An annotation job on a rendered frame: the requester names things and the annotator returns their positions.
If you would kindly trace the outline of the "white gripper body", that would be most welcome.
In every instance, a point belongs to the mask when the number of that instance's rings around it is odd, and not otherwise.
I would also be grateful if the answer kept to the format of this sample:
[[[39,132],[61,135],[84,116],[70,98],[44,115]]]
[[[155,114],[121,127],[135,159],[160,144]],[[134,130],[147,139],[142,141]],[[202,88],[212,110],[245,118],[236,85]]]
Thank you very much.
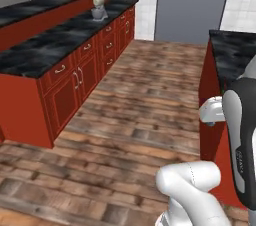
[[[224,122],[222,97],[215,96],[207,99],[199,109],[199,117],[203,123],[209,126],[213,126],[216,122]]]

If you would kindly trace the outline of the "red counter cupboard, black top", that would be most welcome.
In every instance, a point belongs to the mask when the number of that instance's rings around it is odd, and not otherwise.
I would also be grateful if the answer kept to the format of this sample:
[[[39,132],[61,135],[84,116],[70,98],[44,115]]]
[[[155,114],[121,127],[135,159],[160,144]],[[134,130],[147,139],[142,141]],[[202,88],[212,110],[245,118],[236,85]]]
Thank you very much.
[[[256,56],[256,33],[211,30],[199,84],[199,109],[209,98],[221,96]],[[200,158],[213,161],[221,183],[212,193],[223,204],[247,209],[238,199],[230,158],[226,122],[209,126],[199,120]]]

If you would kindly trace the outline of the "grey door panel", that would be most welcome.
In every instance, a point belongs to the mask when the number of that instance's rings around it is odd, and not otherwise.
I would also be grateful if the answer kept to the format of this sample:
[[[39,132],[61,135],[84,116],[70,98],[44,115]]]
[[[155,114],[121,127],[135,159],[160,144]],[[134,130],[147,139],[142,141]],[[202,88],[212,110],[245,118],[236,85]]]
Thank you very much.
[[[205,44],[220,27],[225,0],[157,0],[156,41]]]

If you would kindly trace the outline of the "red island cupboards, black top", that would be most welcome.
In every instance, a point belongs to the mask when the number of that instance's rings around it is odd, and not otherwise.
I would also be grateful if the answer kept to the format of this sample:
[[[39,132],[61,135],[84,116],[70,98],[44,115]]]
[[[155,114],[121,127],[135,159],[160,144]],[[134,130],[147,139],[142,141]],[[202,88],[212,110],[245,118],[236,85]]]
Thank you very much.
[[[134,39],[134,0],[31,0],[0,8],[0,143],[54,140]]]

